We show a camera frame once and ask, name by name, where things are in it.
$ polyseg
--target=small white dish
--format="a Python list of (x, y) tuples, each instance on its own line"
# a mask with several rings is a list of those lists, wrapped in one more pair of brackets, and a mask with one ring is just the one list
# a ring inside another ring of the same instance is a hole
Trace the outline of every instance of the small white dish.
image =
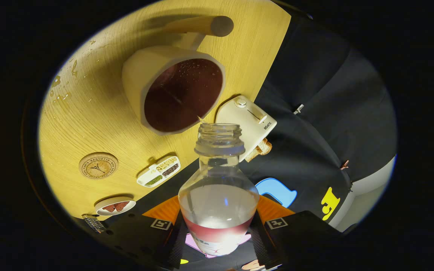
[(177, 173), (180, 168), (180, 160), (177, 156), (165, 156), (158, 160), (157, 163), (142, 170), (136, 177), (136, 183), (144, 187), (155, 187)]
[[(117, 211), (115, 209), (115, 210), (113, 210), (113, 212), (109, 212), (109, 211), (103, 209), (103, 207), (107, 207), (109, 205), (117, 204), (120, 202), (128, 202), (128, 204), (126, 204), (126, 206), (122, 209), (122, 211)], [(129, 197), (113, 197), (113, 198), (104, 199), (103, 201), (98, 202), (95, 205), (95, 212), (97, 214), (99, 214), (100, 216), (114, 216), (114, 215), (122, 214), (122, 213), (128, 211), (129, 209), (132, 209), (133, 206), (135, 206), (135, 204), (136, 204), (136, 202)]]

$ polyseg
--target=round coaster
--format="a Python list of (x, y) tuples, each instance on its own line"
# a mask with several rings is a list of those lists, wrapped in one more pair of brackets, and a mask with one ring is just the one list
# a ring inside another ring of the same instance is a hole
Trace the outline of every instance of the round coaster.
[(90, 179), (103, 179), (112, 175), (118, 168), (115, 156), (105, 152), (94, 152), (79, 162), (79, 171)]

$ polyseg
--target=metal clip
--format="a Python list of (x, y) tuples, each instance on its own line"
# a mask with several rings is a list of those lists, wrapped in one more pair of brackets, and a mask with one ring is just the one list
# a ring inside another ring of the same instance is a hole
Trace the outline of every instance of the metal clip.
[(294, 115), (297, 115), (298, 113), (301, 113), (301, 109), (303, 109), (303, 107), (304, 107), (304, 105), (301, 104), (301, 105), (298, 107), (298, 109), (296, 109), (296, 110), (294, 111)]
[(349, 168), (348, 163), (349, 163), (349, 160), (346, 160), (346, 162), (341, 166), (341, 170), (343, 170), (345, 168)]

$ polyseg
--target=clear plastic bottle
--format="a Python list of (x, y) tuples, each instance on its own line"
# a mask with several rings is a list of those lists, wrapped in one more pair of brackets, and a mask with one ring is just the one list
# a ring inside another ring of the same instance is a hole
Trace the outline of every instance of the clear plastic bottle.
[(248, 230), (259, 201), (252, 182), (239, 170), (244, 153), (239, 125), (203, 123), (195, 152), (200, 169), (179, 190), (180, 209), (199, 249), (223, 256)]

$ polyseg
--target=wooden table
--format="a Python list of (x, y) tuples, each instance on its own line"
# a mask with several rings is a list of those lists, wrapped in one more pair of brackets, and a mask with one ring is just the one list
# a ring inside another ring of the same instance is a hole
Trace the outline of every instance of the wooden table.
[[(198, 48), (226, 69), (226, 88), (219, 104), (236, 94), (251, 100), (257, 96), (290, 21), (290, 15), (269, 0), (164, 0), (101, 30), (55, 75), (41, 111), (43, 170), (71, 216), (94, 214), (95, 204), (113, 195), (126, 194), (135, 201), (145, 196), (155, 187), (138, 185), (136, 175), (169, 153), (179, 157), (182, 168), (198, 158), (193, 151), (198, 125), (163, 137), (150, 132), (131, 109), (121, 75), (124, 61), (136, 50), (178, 45), (183, 34), (163, 33), (163, 25), (200, 15), (225, 15), (234, 21), (231, 34), (206, 36)], [(207, 115), (207, 122), (215, 120), (217, 108)], [(93, 152), (113, 154), (117, 170), (101, 180), (83, 176), (79, 161)]]

